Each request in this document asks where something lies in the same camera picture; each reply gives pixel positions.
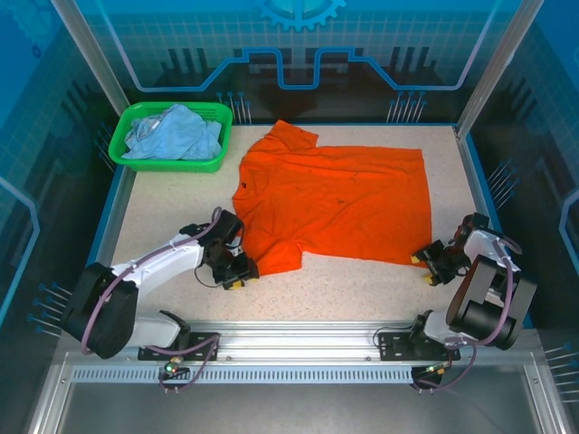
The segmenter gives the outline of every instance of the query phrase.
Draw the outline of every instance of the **speckled work surface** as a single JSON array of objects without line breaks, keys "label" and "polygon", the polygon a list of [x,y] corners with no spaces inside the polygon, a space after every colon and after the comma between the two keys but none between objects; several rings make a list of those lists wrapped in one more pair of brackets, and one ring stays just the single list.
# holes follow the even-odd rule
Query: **speckled work surface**
[{"label": "speckled work surface", "polygon": [[[113,263],[147,253],[183,226],[208,222],[216,206],[233,212],[239,163],[271,127],[233,127],[230,149],[215,174],[138,173]],[[308,126],[318,146],[421,148],[431,194],[432,238],[448,240],[474,211],[451,127]],[[189,320],[398,320],[446,309],[459,279],[431,288],[424,269],[304,253],[303,268],[268,276],[246,288],[204,288],[193,272],[167,282],[143,309],[168,309]],[[207,267],[200,278],[211,281]]]}]

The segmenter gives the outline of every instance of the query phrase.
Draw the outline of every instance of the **plastic basket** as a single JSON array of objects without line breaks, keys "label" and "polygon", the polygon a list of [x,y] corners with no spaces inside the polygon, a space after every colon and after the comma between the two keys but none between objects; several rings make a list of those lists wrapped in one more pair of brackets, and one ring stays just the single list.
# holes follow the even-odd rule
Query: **plastic basket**
[{"label": "plastic basket", "polygon": [[[130,130],[130,124],[135,119],[158,115],[173,104],[183,104],[197,113],[204,120],[219,122],[219,144],[221,152],[211,160],[132,160],[123,158],[128,151],[125,137]],[[127,165],[135,171],[157,172],[217,172],[221,168],[223,158],[229,146],[229,136],[232,132],[233,114],[224,104],[218,102],[139,102],[127,108],[119,119],[109,145],[109,156],[118,165]]]}]

